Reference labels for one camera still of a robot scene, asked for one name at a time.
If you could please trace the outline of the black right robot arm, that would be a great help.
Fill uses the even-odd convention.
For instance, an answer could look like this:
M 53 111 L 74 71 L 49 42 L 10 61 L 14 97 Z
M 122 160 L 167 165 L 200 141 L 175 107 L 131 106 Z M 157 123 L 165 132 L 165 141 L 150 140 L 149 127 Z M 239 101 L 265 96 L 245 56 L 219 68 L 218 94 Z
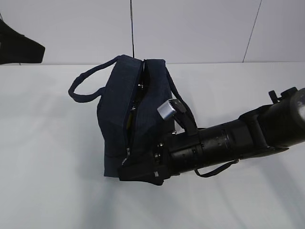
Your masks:
M 305 140 L 305 91 L 293 87 L 277 96 L 269 92 L 272 104 L 242 114 L 238 119 L 198 128 L 178 99 L 163 103 L 158 112 L 174 118 L 184 129 L 165 135 L 146 157 L 131 159 L 118 170 L 121 181 L 162 185 L 181 173 L 217 165 L 203 174 L 212 177 L 240 160 L 284 152 Z

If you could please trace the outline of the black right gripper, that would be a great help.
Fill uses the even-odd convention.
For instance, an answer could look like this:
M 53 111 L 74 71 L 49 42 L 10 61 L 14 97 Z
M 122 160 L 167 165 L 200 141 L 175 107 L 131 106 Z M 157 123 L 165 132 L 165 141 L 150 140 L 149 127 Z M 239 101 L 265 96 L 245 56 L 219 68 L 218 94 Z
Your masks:
M 152 158 L 126 161 L 118 168 L 120 181 L 139 181 L 161 186 L 164 180 L 178 176 L 176 165 L 177 134 L 168 133 L 152 149 Z

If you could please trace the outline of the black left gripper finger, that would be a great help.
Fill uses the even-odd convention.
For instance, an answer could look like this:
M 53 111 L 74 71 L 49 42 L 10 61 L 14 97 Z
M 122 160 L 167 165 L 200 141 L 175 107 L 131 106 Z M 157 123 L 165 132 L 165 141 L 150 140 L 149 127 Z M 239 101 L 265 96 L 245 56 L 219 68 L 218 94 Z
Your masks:
M 0 21 L 0 63 L 41 63 L 45 47 Z

